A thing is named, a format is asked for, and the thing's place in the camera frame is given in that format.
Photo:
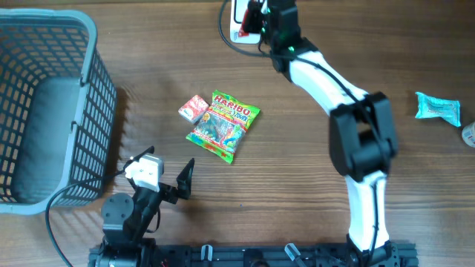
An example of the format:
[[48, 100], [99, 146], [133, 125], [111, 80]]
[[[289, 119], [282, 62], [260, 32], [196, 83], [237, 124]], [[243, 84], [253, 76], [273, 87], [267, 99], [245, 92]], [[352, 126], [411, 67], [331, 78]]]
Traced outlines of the green Haribo candy bag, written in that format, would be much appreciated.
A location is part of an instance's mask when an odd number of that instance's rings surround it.
[[240, 141], [260, 112], [254, 105], [215, 90], [212, 104], [186, 138], [231, 164]]

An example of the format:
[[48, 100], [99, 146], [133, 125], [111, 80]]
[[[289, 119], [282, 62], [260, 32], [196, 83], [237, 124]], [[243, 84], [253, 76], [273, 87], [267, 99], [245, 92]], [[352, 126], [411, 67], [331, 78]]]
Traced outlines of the light blue tissue pack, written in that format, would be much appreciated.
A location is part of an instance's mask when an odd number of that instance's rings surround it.
[[458, 100], [439, 99], [421, 92], [415, 92], [418, 99], [416, 119], [442, 118], [455, 127], [461, 126], [460, 103]]

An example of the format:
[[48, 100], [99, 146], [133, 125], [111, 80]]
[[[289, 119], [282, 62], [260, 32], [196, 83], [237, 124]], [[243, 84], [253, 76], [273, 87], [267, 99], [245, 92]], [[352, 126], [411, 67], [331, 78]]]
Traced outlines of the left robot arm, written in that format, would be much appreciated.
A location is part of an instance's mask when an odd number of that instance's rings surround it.
[[134, 194], [119, 193], [107, 198], [103, 218], [102, 243], [92, 248], [88, 256], [90, 267], [120, 266], [188, 266], [188, 248], [159, 248], [156, 240], [145, 238], [153, 219], [160, 222], [160, 204], [175, 204], [191, 196], [194, 159], [190, 159], [176, 178], [175, 186], [160, 181], [164, 162], [154, 155], [154, 147], [130, 158], [122, 172], [134, 189]]

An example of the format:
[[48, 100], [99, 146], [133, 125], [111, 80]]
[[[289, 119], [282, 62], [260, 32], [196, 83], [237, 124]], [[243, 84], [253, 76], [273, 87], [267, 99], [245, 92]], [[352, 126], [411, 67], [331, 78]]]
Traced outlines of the red sachet stick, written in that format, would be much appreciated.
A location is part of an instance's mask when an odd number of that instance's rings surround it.
[[248, 36], [250, 33], [260, 33], [262, 28], [261, 6], [257, 0], [249, 0], [246, 11], [243, 14], [239, 37]]

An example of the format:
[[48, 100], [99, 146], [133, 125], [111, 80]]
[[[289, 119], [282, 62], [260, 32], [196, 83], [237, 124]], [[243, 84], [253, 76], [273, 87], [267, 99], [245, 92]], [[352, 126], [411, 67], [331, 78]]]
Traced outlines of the green lid jar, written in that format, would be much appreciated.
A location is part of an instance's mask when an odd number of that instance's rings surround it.
[[475, 147], [475, 122], [466, 125], [462, 130], [462, 139], [466, 145]]

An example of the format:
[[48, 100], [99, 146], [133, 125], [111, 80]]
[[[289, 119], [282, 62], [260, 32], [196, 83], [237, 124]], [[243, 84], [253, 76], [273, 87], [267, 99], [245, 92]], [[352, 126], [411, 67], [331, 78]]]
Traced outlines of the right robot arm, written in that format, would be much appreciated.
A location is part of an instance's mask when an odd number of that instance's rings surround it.
[[295, 1], [250, 1], [241, 28], [260, 34], [276, 71], [303, 88], [329, 117], [330, 159], [345, 179], [350, 205], [347, 265], [376, 266], [389, 259], [384, 195], [399, 149], [389, 99], [352, 85], [327, 63], [301, 35]]

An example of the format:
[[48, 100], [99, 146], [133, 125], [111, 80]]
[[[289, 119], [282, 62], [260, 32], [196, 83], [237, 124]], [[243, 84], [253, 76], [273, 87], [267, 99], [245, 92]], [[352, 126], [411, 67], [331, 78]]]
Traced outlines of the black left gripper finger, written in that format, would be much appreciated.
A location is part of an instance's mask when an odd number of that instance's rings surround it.
[[191, 158], [185, 168], [177, 176], [177, 196], [188, 200], [191, 196], [191, 182], [194, 170], [194, 158]]
[[126, 161], [126, 163], [124, 164], [123, 168], [122, 168], [122, 172], [125, 174], [125, 176], [127, 178], [130, 178], [130, 175], [127, 174], [127, 168], [134, 162], [138, 162], [143, 156], [145, 156], [146, 154], [152, 154], [154, 153], [154, 146], [150, 146], [148, 148], [146, 148], [142, 153], [140, 154], [137, 154], [136, 156], [132, 156], [129, 158], [129, 160]]

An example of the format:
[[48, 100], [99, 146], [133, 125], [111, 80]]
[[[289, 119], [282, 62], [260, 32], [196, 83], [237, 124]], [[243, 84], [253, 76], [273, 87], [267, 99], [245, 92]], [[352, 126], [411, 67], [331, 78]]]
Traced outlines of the small red white box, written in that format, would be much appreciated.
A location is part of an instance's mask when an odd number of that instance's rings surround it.
[[200, 120], [208, 107], [209, 104], [201, 96], [195, 95], [178, 110], [178, 113], [194, 124]]

